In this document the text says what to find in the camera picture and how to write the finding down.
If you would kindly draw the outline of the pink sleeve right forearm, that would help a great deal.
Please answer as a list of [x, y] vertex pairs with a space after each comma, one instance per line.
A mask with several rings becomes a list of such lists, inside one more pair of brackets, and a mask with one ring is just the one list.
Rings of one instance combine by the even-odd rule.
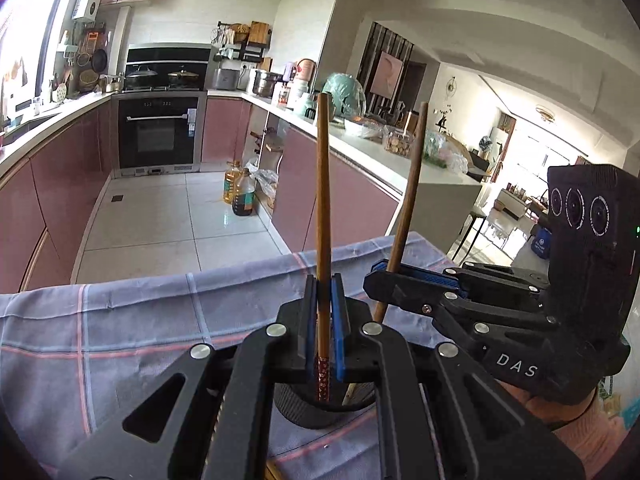
[[629, 430], [620, 416], [609, 418], [599, 400], [582, 416], [553, 433], [582, 461], [587, 479], [594, 479], [612, 460]]

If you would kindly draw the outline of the person right hand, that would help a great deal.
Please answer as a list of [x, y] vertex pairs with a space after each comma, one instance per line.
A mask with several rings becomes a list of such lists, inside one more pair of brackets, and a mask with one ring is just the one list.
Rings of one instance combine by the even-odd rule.
[[500, 382], [500, 385], [502, 385], [514, 399], [518, 400], [529, 413], [532, 413], [548, 426], [564, 425], [566, 422], [572, 422], [578, 419], [590, 409], [592, 402], [597, 396], [597, 390], [593, 389], [587, 394], [584, 400], [579, 401], [577, 404], [562, 404], [548, 401], [541, 396], [534, 396], [533, 393], [509, 385], [506, 382]]

